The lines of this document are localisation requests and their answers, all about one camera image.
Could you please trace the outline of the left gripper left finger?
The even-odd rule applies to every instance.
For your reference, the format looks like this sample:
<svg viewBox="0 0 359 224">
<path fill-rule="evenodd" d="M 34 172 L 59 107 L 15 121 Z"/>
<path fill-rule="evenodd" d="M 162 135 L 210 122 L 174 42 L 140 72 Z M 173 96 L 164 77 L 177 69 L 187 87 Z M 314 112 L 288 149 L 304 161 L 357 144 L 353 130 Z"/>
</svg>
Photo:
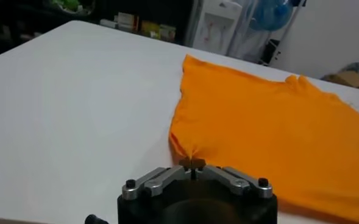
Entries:
<svg viewBox="0 0 359 224">
<path fill-rule="evenodd" d="M 190 180 L 192 160 L 185 158 L 178 165 L 158 167 L 138 179 L 128 179 L 122 187 L 124 200 L 137 200 L 141 197 L 158 197 L 174 181 Z"/>
</svg>

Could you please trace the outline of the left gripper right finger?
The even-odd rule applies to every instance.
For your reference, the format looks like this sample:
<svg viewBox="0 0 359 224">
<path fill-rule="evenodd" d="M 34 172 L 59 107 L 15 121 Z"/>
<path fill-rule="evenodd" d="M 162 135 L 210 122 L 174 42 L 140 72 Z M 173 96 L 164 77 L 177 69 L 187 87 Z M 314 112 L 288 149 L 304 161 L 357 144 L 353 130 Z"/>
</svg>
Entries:
<svg viewBox="0 0 359 224">
<path fill-rule="evenodd" d="M 254 178 L 230 166 L 208 165 L 198 158 L 193 160 L 193 169 L 198 180 L 217 181 L 235 195 L 243 196 L 246 192 L 251 192 L 258 198 L 273 196 L 273 188 L 267 178 Z"/>
</svg>

